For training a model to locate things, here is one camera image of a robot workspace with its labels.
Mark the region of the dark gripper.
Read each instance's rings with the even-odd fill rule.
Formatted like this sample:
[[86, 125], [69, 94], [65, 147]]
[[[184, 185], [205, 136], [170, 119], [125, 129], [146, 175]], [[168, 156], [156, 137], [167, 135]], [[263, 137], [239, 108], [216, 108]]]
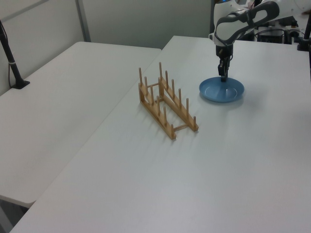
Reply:
[[226, 46], [216, 45], [216, 55], [220, 58], [218, 73], [221, 76], [221, 82], [225, 83], [228, 79], [230, 60], [233, 56], [233, 44]]

